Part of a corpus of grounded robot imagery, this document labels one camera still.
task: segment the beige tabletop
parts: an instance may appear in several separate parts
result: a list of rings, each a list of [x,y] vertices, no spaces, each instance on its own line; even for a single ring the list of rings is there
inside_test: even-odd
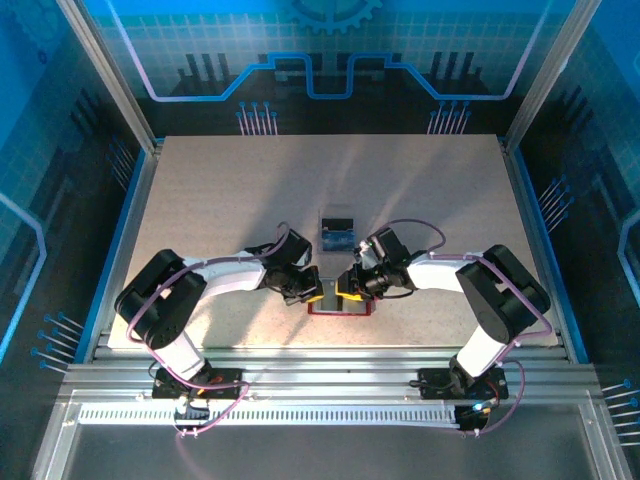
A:
[[[161,249],[233,254],[273,241],[282,220],[312,242],[322,276],[335,277],[352,258],[318,253],[318,238],[320,216],[336,211],[354,219],[359,239],[387,220],[414,217],[445,231],[441,253],[501,243],[537,276],[493,135],[229,136],[166,139],[127,282]],[[419,225],[395,230],[411,251],[437,240]],[[261,290],[200,302],[187,333],[199,347],[461,346],[476,326],[460,293],[420,291],[379,302],[370,317],[336,317],[309,316],[306,305],[286,307]],[[125,328],[116,318],[110,347],[136,348]]]

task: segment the gear graphic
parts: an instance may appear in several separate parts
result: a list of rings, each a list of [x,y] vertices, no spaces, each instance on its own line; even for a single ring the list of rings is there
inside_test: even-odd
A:
[[[40,48],[55,39],[61,18],[55,0],[4,0],[27,36]]]
[[[360,22],[370,20],[373,9],[379,7],[380,0],[291,0],[285,10],[301,28],[310,27],[313,33],[324,30],[331,35],[336,30],[347,33],[349,27],[359,28]]]

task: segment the gray floor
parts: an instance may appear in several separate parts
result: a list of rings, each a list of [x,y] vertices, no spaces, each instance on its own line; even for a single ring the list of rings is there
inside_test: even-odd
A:
[[[448,236],[442,252],[502,243],[535,272],[494,135],[291,135],[168,137],[128,277],[164,248],[208,258],[272,241],[281,220],[314,244],[322,276],[338,276],[353,259],[318,253],[319,218],[327,211],[353,216],[359,238],[390,219],[426,219]],[[414,251],[436,241],[421,226],[397,232]],[[306,306],[286,307],[259,291],[201,302],[187,332],[199,347],[461,346],[476,326],[464,296],[447,291],[379,302],[364,318],[309,316]],[[110,347],[136,348],[125,327],[118,318]]]
[[[409,427],[81,427],[67,480],[589,480],[580,417],[521,407],[503,427],[462,439]]]

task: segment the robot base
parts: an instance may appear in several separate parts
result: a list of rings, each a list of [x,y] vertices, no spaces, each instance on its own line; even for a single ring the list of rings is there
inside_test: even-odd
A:
[[[418,370],[418,380],[410,382],[410,385],[420,390],[423,400],[490,400],[496,396],[493,388],[497,390],[500,400],[509,398],[507,381],[501,368],[488,370],[464,395],[454,390],[449,369],[446,368],[422,368]]]
[[[210,368],[207,372],[208,380],[200,379],[197,384],[215,385],[217,383],[233,383],[242,380],[242,370],[239,368]],[[157,399],[176,399],[182,395],[192,394],[193,398],[203,400],[224,399],[235,400],[240,396],[241,387],[226,388],[224,390],[205,390],[198,394],[195,389],[185,387],[182,383],[173,378],[164,368],[160,368],[156,373],[156,379],[153,382],[152,398]]]

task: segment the glass wall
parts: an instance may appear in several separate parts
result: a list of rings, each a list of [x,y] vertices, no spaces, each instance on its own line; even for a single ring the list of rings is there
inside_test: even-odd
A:
[[[138,146],[55,2],[0,0],[0,64],[0,477],[28,478]]]
[[[603,1],[521,150],[589,359],[604,386],[630,378],[634,390],[639,132],[640,4]],[[626,451],[637,468],[638,450]]]
[[[157,136],[504,134],[573,1],[86,5]]]

